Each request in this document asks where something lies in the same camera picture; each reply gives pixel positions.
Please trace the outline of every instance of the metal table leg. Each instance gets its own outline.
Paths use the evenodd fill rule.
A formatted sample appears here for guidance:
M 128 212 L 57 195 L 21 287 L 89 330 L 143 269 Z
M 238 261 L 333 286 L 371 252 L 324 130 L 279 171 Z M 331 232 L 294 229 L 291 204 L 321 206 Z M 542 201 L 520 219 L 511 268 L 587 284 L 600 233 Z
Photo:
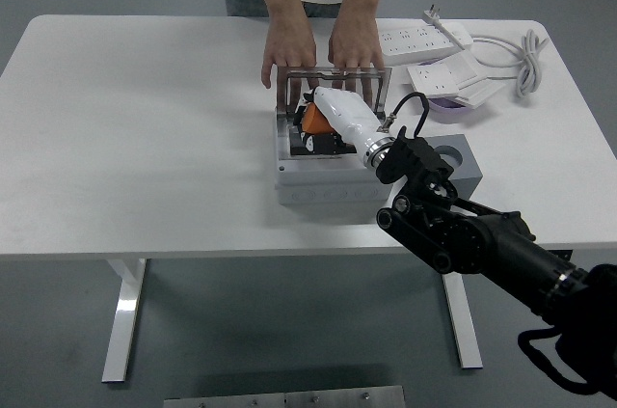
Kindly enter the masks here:
M 124 382 L 133 341 L 133 330 L 139 306 L 139 296 L 146 270 L 146 259 L 107 260 L 122 278 L 116 317 L 107 348 L 107 360 L 102 382 Z
M 482 368 L 482 357 L 473 329 L 463 277 L 458 273 L 449 273 L 442 278 L 461 368 Z

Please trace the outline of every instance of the gray floor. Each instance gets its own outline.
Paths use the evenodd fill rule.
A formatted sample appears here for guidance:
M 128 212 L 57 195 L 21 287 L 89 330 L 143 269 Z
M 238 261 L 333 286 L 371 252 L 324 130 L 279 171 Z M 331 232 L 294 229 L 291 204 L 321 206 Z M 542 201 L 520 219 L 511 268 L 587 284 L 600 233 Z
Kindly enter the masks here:
M 443 17 L 542 22 L 617 150 L 617 0 L 382 0 L 379 16 L 418 17 L 432 3 Z M 223 0 L 0 0 L 0 70 L 40 14 L 224 13 Z M 577 252 L 574 262 L 614 254 Z M 466 284 L 479 371 L 458 369 L 440 280 L 413 256 L 152 261 L 128 380 L 103 385 L 120 286 L 111 268 L 4 262 L 0 406 L 157 407 L 389 384 L 404 386 L 410 408 L 614 405 L 555 387 L 516 346 L 541 321 L 484 278 Z

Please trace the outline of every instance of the white tabletop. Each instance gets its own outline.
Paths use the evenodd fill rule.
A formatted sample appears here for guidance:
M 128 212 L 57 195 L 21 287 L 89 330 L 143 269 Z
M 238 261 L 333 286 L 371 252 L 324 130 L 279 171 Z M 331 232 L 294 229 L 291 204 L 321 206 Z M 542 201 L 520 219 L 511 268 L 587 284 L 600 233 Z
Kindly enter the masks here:
M 512 41 L 547 35 L 462 22 Z M 321 65 L 331 27 L 314 21 Z M 278 204 L 266 32 L 227 17 L 34 19 L 0 78 L 0 257 L 405 252 L 375 225 L 378 203 Z M 551 43 L 541 60 L 530 99 L 510 83 L 474 112 L 432 114 L 423 135 L 465 133 L 484 174 L 473 199 L 520 210 L 544 247 L 617 247 L 617 161 Z M 405 80 L 396 68 L 387 111 Z M 404 109 L 398 126 L 415 126 L 419 109 Z

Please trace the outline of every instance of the jeans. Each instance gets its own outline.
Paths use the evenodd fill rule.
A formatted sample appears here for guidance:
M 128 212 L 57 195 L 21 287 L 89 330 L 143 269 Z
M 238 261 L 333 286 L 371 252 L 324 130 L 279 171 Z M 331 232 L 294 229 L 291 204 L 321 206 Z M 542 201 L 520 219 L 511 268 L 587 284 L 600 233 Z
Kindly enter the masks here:
M 268 17 L 268 8 L 263 0 L 225 0 L 228 15 L 238 15 L 242 17 Z M 321 3 L 303 2 L 307 17 L 326 17 L 336 18 L 340 3 L 334 5 L 324 5 Z

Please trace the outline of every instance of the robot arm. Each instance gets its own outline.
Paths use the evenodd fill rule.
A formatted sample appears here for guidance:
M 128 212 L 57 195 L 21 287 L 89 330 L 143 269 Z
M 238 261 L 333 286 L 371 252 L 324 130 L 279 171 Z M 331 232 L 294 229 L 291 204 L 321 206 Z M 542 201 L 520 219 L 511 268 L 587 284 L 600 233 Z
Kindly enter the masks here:
M 415 138 L 402 127 L 394 140 L 358 95 L 317 87 L 312 97 L 382 183 L 407 179 L 392 206 L 377 213 L 380 228 L 439 273 L 482 274 L 542 316 L 552 328 L 519 336 L 532 363 L 570 392 L 617 400 L 617 266 L 588 273 L 534 244 L 520 212 L 459 199 L 448 179 L 452 168 L 416 136 L 421 123 Z M 557 336 L 558 355 L 585 383 L 564 378 L 530 344 Z

